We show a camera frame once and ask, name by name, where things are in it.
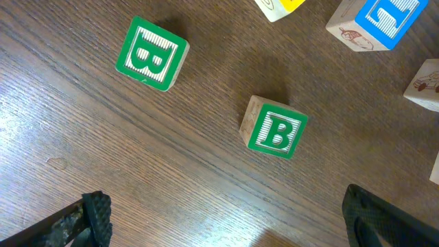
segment green block face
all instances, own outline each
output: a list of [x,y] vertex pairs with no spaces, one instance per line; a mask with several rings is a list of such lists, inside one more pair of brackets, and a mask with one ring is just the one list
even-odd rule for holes
[[116,70],[167,91],[174,85],[188,50],[185,39],[136,16],[123,42]]
[[259,152],[291,158],[307,121],[306,115],[264,104],[254,125],[248,147]]

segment green square border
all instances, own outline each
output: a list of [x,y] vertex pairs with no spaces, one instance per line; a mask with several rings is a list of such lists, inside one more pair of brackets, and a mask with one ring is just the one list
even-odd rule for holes
[[148,78],[140,73],[137,73],[136,71],[133,71],[127,67],[125,67],[125,61],[128,56],[128,52],[131,48],[131,44],[133,42],[134,36],[136,35],[137,27],[143,27],[173,43],[178,45],[176,54],[174,58],[172,59],[171,65],[169,66],[168,71],[175,71],[177,72],[178,65],[180,64],[183,54],[187,48],[187,41],[175,34],[172,34],[171,32],[164,30],[161,27],[158,27],[154,25],[153,23],[150,23],[149,21],[146,21],[142,19],[139,16],[135,16],[131,22],[130,29],[128,30],[128,33],[126,34],[125,41],[123,42],[121,53],[119,54],[119,58],[116,62],[116,70],[122,74],[125,74],[135,80],[138,80],[148,86],[152,86],[160,91],[168,91],[171,84],[172,79],[175,76],[175,73],[168,73],[165,76],[165,79],[163,79],[163,83],[157,82],[154,79]]
[[[273,113],[280,114],[282,116],[292,118],[292,119],[297,119],[300,121],[299,129],[297,130],[297,133],[294,136],[293,143],[292,143],[291,148],[289,149],[288,153],[279,152],[279,151],[271,150],[268,148],[263,148],[261,146],[256,145],[256,140],[257,140],[259,133],[261,131],[261,128],[263,125],[263,120],[265,119],[265,116],[267,115],[267,113],[269,111],[271,111]],[[257,119],[257,122],[254,125],[252,136],[250,138],[250,141],[248,142],[248,148],[255,150],[255,151],[258,151],[258,152],[263,152],[266,154],[271,154],[271,155],[279,156],[282,158],[290,159],[291,157],[293,157],[293,154],[296,151],[296,147],[300,141],[300,138],[302,136],[303,131],[305,130],[305,126],[307,125],[307,122],[308,122],[308,116],[306,116],[304,114],[290,111],[290,110],[287,110],[287,109],[282,108],[280,106],[275,106],[275,105],[271,105],[271,104],[264,104],[264,105],[262,105],[262,109],[261,109],[261,112],[259,113],[259,117]]]

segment wooden table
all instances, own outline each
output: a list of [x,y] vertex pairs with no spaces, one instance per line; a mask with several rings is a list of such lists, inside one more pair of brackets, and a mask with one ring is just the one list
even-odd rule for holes
[[[402,94],[439,58],[439,0],[367,53],[325,30],[339,3],[2,0],[0,239],[102,190],[112,246],[347,246],[350,183],[438,228],[439,114]],[[167,93],[115,71],[136,15],[191,44]],[[246,149],[251,95],[309,116],[292,160]]]

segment block face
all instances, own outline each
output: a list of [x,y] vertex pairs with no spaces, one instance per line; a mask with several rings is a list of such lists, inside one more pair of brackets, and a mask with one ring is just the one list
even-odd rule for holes
[[248,147],[252,150],[291,158],[308,117],[279,105],[264,104],[254,125]]
[[434,163],[433,171],[431,171],[430,181],[439,185],[439,153]]
[[254,125],[256,124],[256,120],[261,112],[262,102],[259,100],[259,97],[253,95],[250,98],[250,102],[247,106],[246,114],[244,115],[244,119],[242,120],[241,127],[239,128],[239,133],[244,140],[244,143],[248,146],[248,142],[252,136]]
[[355,22],[393,49],[427,4],[428,0],[368,0]]
[[353,51],[387,51],[387,47],[355,22],[355,17],[365,3],[366,0],[344,0],[326,29]]
[[364,31],[354,21],[327,26],[328,32],[353,51],[387,51],[381,43]]
[[424,62],[404,97],[436,112],[439,112],[439,59],[428,59]]
[[305,0],[254,0],[264,15],[271,22],[275,22],[300,6]]
[[189,50],[188,42],[136,16],[116,63],[116,70],[160,91],[174,84]]

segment black object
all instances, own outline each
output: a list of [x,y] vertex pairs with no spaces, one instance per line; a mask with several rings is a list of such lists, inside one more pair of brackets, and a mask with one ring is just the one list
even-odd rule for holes
[[351,247],[439,246],[438,230],[358,185],[349,185],[342,208]]
[[0,247],[108,247],[112,235],[110,196],[101,191],[82,199],[0,242]]

